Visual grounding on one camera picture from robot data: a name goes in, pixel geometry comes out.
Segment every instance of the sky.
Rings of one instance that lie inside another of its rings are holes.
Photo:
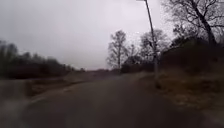
[[[172,36],[161,0],[148,0],[153,27]],[[107,68],[110,35],[139,43],[150,29],[144,2],[136,0],[0,0],[0,39],[21,53],[54,57],[75,68]]]

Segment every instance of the asphalt road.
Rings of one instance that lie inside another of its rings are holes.
[[[74,85],[27,103],[8,127],[221,128],[202,114],[148,93],[133,75]]]

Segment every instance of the grass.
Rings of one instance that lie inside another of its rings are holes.
[[[152,74],[149,74],[141,81],[152,83],[149,81],[152,78]],[[157,89],[156,92],[166,99],[179,106],[202,110],[209,108],[214,99],[222,93],[224,75],[208,73],[192,76],[180,69],[169,69],[160,72],[159,83],[161,89]]]

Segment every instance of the lamp post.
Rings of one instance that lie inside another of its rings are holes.
[[[152,34],[152,42],[153,42],[153,61],[154,61],[154,77],[155,77],[155,85],[157,88],[160,88],[159,82],[158,82],[158,54],[157,54],[157,44],[155,41],[155,35],[154,35],[154,29],[152,26],[152,18],[151,14],[149,11],[149,4],[147,0],[137,0],[137,1],[144,1],[146,4],[147,12],[148,12],[148,17],[149,17],[149,23],[150,23],[150,28],[151,28],[151,34]]]

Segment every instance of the tree trunk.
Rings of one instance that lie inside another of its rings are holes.
[[[206,30],[206,32],[208,34],[208,41],[209,41],[209,43],[212,44],[212,45],[216,45],[217,42],[215,40],[215,36],[214,36],[214,34],[212,32],[211,26],[206,21],[205,17],[198,10],[197,4],[193,0],[190,0],[190,1],[191,1],[191,4],[192,4],[193,9],[195,10],[196,14],[198,15],[199,19],[201,20],[202,24],[205,27],[205,30]]]

